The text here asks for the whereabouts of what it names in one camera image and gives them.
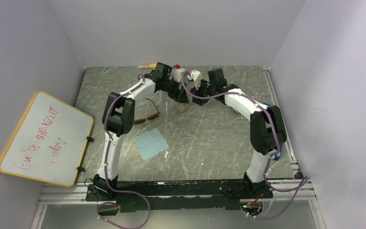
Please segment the blue black marker pen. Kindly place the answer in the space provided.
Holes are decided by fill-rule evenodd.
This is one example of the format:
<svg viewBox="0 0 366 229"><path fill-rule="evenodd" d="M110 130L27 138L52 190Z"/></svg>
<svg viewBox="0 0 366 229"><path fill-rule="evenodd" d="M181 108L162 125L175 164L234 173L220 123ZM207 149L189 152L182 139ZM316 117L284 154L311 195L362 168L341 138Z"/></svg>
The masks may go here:
<svg viewBox="0 0 366 229"><path fill-rule="evenodd" d="M283 150L283 144L280 145L280 150L276 151L273 160L278 161L281 158L282 150Z"/></svg>

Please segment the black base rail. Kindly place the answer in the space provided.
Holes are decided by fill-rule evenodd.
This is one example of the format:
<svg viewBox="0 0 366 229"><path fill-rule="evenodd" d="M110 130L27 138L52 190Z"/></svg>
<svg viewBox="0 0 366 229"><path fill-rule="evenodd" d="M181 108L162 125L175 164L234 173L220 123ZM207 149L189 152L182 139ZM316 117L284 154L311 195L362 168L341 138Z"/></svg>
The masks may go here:
<svg viewBox="0 0 366 229"><path fill-rule="evenodd" d="M265 184L242 179L188 181L117 181L116 189L105 194L88 185L86 201L115 202L121 212L138 210L173 210L224 208L239 209L241 204L255 199L272 198Z"/></svg>

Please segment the pink yellow marker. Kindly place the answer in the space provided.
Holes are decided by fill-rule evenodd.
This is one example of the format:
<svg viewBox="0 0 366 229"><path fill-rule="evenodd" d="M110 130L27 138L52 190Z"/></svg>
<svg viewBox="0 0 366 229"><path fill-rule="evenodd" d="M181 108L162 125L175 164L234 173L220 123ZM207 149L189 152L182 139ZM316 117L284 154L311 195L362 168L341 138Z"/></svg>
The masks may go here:
<svg viewBox="0 0 366 229"><path fill-rule="evenodd" d="M156 67L156 63L151 63L151 64L141 64L141 65L138 65L138 68L139 69L152 69L152 68L155 68Z"/></svg>

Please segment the left blue cleaning cloth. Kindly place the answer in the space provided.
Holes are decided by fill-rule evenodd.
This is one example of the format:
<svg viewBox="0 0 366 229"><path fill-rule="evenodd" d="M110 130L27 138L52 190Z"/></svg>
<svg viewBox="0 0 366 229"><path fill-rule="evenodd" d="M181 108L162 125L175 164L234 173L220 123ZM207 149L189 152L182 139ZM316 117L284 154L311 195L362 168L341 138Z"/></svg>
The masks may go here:
<svg viewBox="0 0 366 229"><path fill-rule="evenodd" d="M146 131L133 139L142 160L148 160L169 148L158 129Z"/></svg>

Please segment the yellow framed whiteboard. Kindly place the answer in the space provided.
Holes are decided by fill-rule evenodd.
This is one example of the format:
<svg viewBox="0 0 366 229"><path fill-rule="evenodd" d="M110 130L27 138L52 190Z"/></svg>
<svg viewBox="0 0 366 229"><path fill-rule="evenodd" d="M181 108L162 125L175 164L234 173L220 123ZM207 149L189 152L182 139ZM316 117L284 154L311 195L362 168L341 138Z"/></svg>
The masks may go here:
<svg viewBox="0 0 366 229"><path fill-rule="evenodd" d="M0 157L0 172L73 186L93 124L89 114L38 91Z"/></svg>

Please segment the brown glasses case green lining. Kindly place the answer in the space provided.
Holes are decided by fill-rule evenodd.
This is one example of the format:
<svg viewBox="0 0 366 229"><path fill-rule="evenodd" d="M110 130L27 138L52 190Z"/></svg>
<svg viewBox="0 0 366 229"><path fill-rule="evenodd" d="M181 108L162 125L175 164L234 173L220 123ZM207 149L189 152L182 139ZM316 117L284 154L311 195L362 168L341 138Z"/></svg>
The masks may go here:
<svg viewBox="0 0 366 229"><path fill-rule="evenodd" d="M192 102L192 97L191 96L187 96L187 98L188 98L188 103L176 103L175 105L174 105L174 108L175 108L175 110L176 111L178 111L178 112L181 112L181 113L184 113L184 112L186 112L190 107L192 107L193 106L193 102Z"/></svg>

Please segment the brown tinted sunglasses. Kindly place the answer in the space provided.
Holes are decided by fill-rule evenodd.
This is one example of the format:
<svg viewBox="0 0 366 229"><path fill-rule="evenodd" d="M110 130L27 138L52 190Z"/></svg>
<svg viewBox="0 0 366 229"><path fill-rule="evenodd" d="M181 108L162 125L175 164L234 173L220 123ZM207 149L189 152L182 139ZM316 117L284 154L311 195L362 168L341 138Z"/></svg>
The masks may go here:
<svg viewBox="0 0 366 229"><path fill-rule="evenodd" d="M152 108L146 111L140 118L134 120L134 125L141 125L147 121L153 121L161 116L160 110L155 102L150 98L145 98L144 100L147 104L151 104Z"/></svg>

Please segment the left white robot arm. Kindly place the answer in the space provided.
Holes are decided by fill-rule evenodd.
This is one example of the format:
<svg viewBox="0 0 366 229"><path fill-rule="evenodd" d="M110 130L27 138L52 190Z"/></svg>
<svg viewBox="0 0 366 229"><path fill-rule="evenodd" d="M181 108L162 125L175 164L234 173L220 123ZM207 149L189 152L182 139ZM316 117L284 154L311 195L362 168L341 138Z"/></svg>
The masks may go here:
<svg viewBox="0 0 366 229"><path fill-rule="evenodd" d="M184 68L157 63L155 69L138 75L138 83L121 93L110 93L102 117L105 144L102 161L93 186L105 200L117 195L118 165L127 134L134 126L135 106L157 91L166 92L177 102L188 101L180 87Z"/></svg>

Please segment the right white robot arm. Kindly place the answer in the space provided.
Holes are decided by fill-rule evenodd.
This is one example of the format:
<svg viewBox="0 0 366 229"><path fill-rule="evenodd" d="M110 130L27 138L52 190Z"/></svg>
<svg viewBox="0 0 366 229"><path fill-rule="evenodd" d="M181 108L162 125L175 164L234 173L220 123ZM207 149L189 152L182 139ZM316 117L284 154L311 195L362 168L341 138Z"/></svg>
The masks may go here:
<svg viewBox="0 0 366 229"><path fill-rule="evenodd" d="M188 80L194 83L190 90L192 102L206 104L211 98L234 109L250 122L250 141L254 149L251 164L246 171L248 182L243 192L249 198L261 192L260 182L267 176L271 154L287 140L281 111L277 106L267 106L246 95L237 85L228 84L221 68L208 71L205 80L197 70L192 70Z"/></svg>

